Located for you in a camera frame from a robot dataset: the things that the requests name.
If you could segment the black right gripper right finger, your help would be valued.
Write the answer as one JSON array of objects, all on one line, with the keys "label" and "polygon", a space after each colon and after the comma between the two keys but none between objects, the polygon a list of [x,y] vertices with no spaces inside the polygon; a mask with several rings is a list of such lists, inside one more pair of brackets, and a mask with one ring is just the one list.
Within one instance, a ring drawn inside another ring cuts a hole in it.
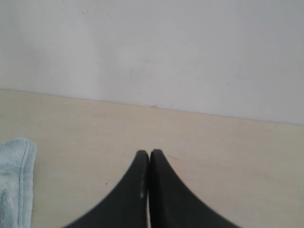
[{"label": "black right gripper right finger", "polygon": [[236,228],[182,182],[162,150],[151,152],[149,212],[152,228]]}]

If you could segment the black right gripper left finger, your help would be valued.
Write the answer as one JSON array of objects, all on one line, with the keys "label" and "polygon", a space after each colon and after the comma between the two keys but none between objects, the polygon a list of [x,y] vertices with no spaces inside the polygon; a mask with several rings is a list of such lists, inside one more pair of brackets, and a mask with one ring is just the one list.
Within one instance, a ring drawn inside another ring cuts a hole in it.
[{"label": "black right gripper left finger", "polygon": [[67,228],[146,228],[149,156],[138,151],[111,192]]}]

